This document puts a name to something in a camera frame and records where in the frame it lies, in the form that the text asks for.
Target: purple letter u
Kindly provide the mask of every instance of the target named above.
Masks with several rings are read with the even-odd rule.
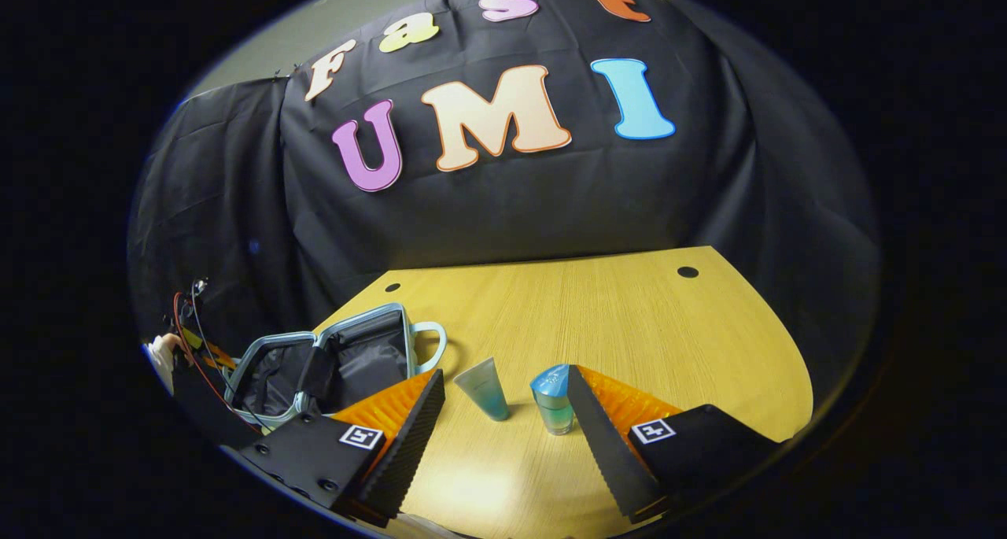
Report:
[[[339,147],[349,179],[365,191],[391,187],[402,174],[402,151],[392,130],[391,112],[392,101],[382,101],[364,113],[364,120],[375,127],[378,143],[381,144],[382,163],[378,169],[371,169],[364,163],[361,145],[356,141],[356,120],[349,120],[332,133],[332,142]]]

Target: red wire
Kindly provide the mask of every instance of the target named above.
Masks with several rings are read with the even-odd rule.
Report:
[[[249,423],[248,421],[246,421],[244,417],[242,417],[241,415],[238,415],[238,412],[235,411],[234,409],[232,409],[230,405],[228,405],[227,400],[225,400],[223,398],[223,396],[221,396],[221,392],[218,392],[217,388],[214,388],[213,384],[211,384],[211,382],[209,381],[209,378],[206,378],[206,375],[203,373],[202,368],[199,366],[199,361],[195,360],[195,357],[192,355],[192,349],[189,348],[188,341],[186,341],[186,339],[185,339],[185,333],[182,331],[182,323],[181,323],[180,320],[178,320],[178,298],[181,297],[181,295],[182,295],[181,291],[175,293],[175,298],[174,298],[174,301],[171,304],[171,309],[172,309],[172,311],[175,314],[175,326],[178,328],[178,334],[179,334],[178,338],[182,342],[182,350],[185,352],[185,356],[187,356],[189,358],[189,360],[192,361],[192,364],[195,365],[196,370],[199,371],[199,375],[202,376],[202,379],[206,382],[206,385],[209,386],[209,389],[213,390],[213,394],[217,396],[217,399],[221,400],[221,403],[224,404],[224,407],[227,407],[228,411],[230,411],[230,412],[234,413],[235,415],[237,415],[238,418],[242,420],[242,423],[245,423],[246,425],[248,425],[250,429],[252,429],[253,431],[255,431],[258,434],[262,434],[262,431],[260,431],[259,429],[256,429],[252,425],[252,423]]]

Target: wire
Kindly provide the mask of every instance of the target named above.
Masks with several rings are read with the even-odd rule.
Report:
[[[206,340],[206,334],[204,334],[203,331],[202,331],[202,323],[199,322],[199,310],[196,308],[196,305],[195,305],[195,280],[192,281],[192,284],[191,284],[189,292],[190,292],[190,294],[192,296],[192,298],[191,298],[191,301],[192,301],[192,316],[195,317],[195,325],[196,325],[196,327],[199,328],[199,338],[202,339],[203,345],[206,345],[206,352],[209,353],[209,341]],[[224,371],[221,370],[220,365],[217,364],[217,360],[213,359],[212,356],[210,356],[210,359],[211,359],[211,362],[213,363],[213,368],[215,368],[217,372],[219,372],[221,374],[221,379],[224,380],[224,385],[227,386],[228,389],[231,390],[231,395],[238,396],[238,391],[235,390],[235,388],[231,385],[231,381],[228,380],[228,377],[224,375]],[[255,411],[252,411],[252,408],[249,408],[249,413],[252,414],[252,417],[255,417],[256,422],[258,422],[263,427],[269,428],[269,425],[267,425],[266,423],[263,423],[262,419],[260,419],[259,416],[255,414]]]
[[[228,408],[228,410],[230,410],[232,413],[234,413],[235,415],[237,415],[238,418],[241,419],[243,423],[245,423],[246,425],[248,425],[250,429],[252,429],[253,431],[255,431],[257,434],[261,435],[262,431],[260,431],[259,429],[256,429],[254,426],[252,426],[252,423],[249,423],[248,421],[246,421],[245,418],[242,417],[241,415],[239,415],[238,412],[235,411],[234,407],[231,407],[231,404],[228,403],[227,400],[225,400],[223,398],[223,396],[221,396],[221,392],[217,391],[217,388],[213,387],[213,384],[211,384],[211,382],[209,381],[209,378],[206,378],[206,374],[204,373],[204,371],[202,371],[202,367],[199,366],[199,363],[197,362],[197,360],[195,360],[195,357],[192,356],[192,349],[189,348],[188,341],[186,341],[185,334],[183,333],[183,331],[181,331],[181,329],[182,329],[182,323],[181,323],[181,320],[179,320],[179,317],[178,317],[178,298],[181,297],[181,296],[182,296],[182,292],[181,291],[178,291],[178,292],[175,293],[175,298],[173,299],[173,301],[171,303],[171,310],[172,310],[172,312],[175,315],[175,326],[178,328],[178,334],[179,334],[178,338],[182,342],[182,350],[183,350],[183,352],[189,358],[189,360],[192,361],[192,364],[195,365],[196,370],[199,371],[199,375],[202,376],[202,379],[206,382],[206,385],[209,386],[209,389],[211,389],[213,391],[213,394],[217,395],[217,398],[219,400],[221,400],[221,403],[223,403],[224,406]]]

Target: orange soft pad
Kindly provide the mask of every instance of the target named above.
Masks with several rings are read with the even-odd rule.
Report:
[[[391,388],[386,388],[342,411],[329,415],[332,419],[343,423],[380,429],[385,432],[385,446],[382,446],[367,474],[371,474],[372,468],[385,455],[388,447],[392,446],[392,441],[399,435],[399,429],[406,422],[406,417],[409,417],[409,412],[413,410],[416,401],[420,399],[423,388],[427,387],[434,372],[436,370],[430,370],[408,380],[403,380]]]
[[[674,405],[665,403],[662,400],[645,394],[632,386],[627,386],[617,380],[612,380],[608,376],[598,374],[593,370],[577,366],[580,375],[587,382],[594,397],[605,410],[608,420],[619,431],[619,436],[625,441],[629,450],[636,455],[640,463],[644,466],[643,458],[629,442],[629,429],[633,425],[646,423],[655,419],[664,419],[669,415],[682,413],[682,410]]]

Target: black cloth backdrop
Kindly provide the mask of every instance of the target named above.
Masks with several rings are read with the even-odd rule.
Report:
[[[489,22],[478,0],[424,0],[307,58],[292,76],[188,99],[166,123],[134,201],[128,251],[141,334],[165,329],[173,292],[208,277],[201,318],[233,356],[260,335],[313,328],[391,268],[714,246],[790,331],[816,405],[866,345],[881,253],[869,192],[838,120],[780,59],[691,0],[634,0],[648,23],[596,0],[535,0]],[[431,12],[440,33],[382,52],[385,27]],[[304,101],[314,59],[349,37],[333,83]],[[593,59],[648,65],[668,138],[615,134],[618,105]],[[491,99],[503,70],[541,64],[560,149],[441,172],[429,88],[462,81]],[[364,112],[392,99],[395,184],[365,192],[331,134],[348,120],[370,165]]]

